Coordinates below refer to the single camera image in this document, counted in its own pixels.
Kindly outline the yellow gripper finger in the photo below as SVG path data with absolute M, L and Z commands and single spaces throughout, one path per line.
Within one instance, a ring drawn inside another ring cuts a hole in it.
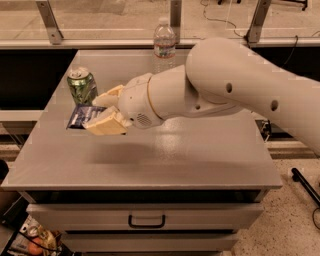
M 97 117 L 83 124 L 84 128 L 94 135 L 125 134 L 131 125 L 132 123 L 125 119 L 114 106 L 107 108 Z
M 100 107 L 111 107 L 111 106 L 117 107 L 119 97 L 121 95 L 123 88 L 124 88 L 123 85 L 118 85 L 116 87 L 113 87 L 107 92 L 97 96 L 93 100 L 92 104 L 94 106 L 100 106 Z

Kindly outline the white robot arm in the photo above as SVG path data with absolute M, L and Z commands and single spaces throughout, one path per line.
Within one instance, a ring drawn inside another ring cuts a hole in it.
M 225 38 L 197 43 L 186 62 L 147 73 L 98 96 L 104 111 L 84 124 L 95 135 L 133 125 L 160 126 L 175 117 L 215 117 L 251 110 L 320 153 L 320 84 L 268 62 Z

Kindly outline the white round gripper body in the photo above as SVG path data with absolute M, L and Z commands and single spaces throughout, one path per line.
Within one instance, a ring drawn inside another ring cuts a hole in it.
M 122 89 L 118 109 L 124 118 L 139 129 L 160 126 L 163 120 L 153 110 L 148 94 L 152 74 L 131 79 Z

